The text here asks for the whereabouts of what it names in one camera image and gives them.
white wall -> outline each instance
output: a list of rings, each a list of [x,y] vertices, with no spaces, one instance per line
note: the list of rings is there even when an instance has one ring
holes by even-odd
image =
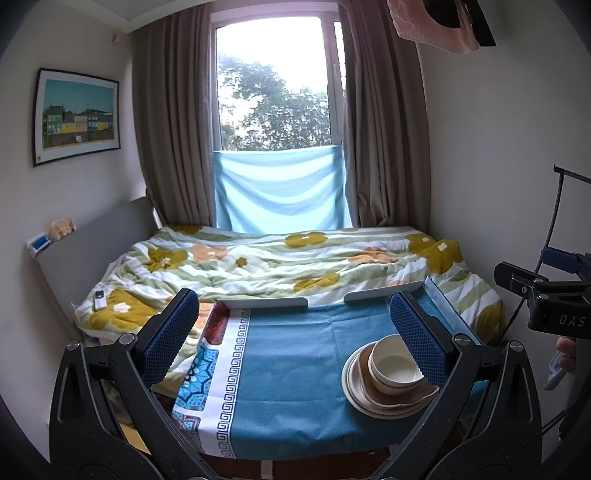
[[[591,176],[591,55],[552,0],[480,3],[496,48],[465,56],[419,50],[431,138],[431,231],[457,238],[468,265],[494,285],[497,263],[537,263],[557,190],[553,164]],[[591,250],[590,204],[591,188],[566,179],[553,246]],[[569,277],[551,270],[542,273]],[[512,312],[516,296],[497,290]],[[529,331],[526,308],[509,336],[525,344],[540,390],[556,338]],[[543,421],[563,408],[567,387],[540,393]]]
[[[47,425],[69,340],[44,297],[24,242],[52,220],[81,225],[142,193],[131,119],[130,42],[70,7],[41,0],[0,60],[0,393],[47,456]],[[123,81],[122,149],[32,168],[31,115],[40,67]]]
[[[234,8],[244,8],[244,7],[252,7],[254,5],[261,5],[261,4],[286,4],[286,3],[331,3],[335,5],[336,8],[336,0],[312,0],[311,2],[303,2],[299,0],[210,0],[212,1],[212,12],[223,12],[224,10],[230,10]]]

finger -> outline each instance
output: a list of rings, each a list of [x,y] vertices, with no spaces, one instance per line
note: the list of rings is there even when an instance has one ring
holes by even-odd
[[[577,358],[577,344],[570,338],[560,337],[556,342],[556,349],[562,353]]]
[[[571,356],[561,356],[558,359],[558,365],[561,368],[564,368],[569,374],[574,374],[574,368],[576,365],[576,361]]]

sky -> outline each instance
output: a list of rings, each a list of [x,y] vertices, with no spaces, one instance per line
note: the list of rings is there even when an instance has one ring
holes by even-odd
[[[87,85],[64,80],[46,80],[43,108],[50,105],[64,105],[74,113],[86,110],[86,107],[113,112],[113,90],[98,85]]]
[[[289,90],[327,91],[324,37],[317,17],[266,18],[219,28],[217,52],[273,65]]]

painting of houses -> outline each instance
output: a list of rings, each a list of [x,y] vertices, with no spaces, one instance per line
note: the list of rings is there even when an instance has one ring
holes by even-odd
[[[41,69],[35,101],[35,165],[120,148],[118,82]]]

window frame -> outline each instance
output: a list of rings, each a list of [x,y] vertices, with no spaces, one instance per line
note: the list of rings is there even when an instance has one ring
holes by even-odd
[[[345,97],[342,94],[339,53],[335,33],[335,22],[341,21],[338,4],[335,2],[280,2],[232,8],[212,13],[210,29],[210,76],[214,150],[221,150],[223,147],[217,84],[217,29],[250,20],[281,17],[316,17],[320,19],[328,78],[327,95],[329,100],[330,139],[332,145],[343,144]]]

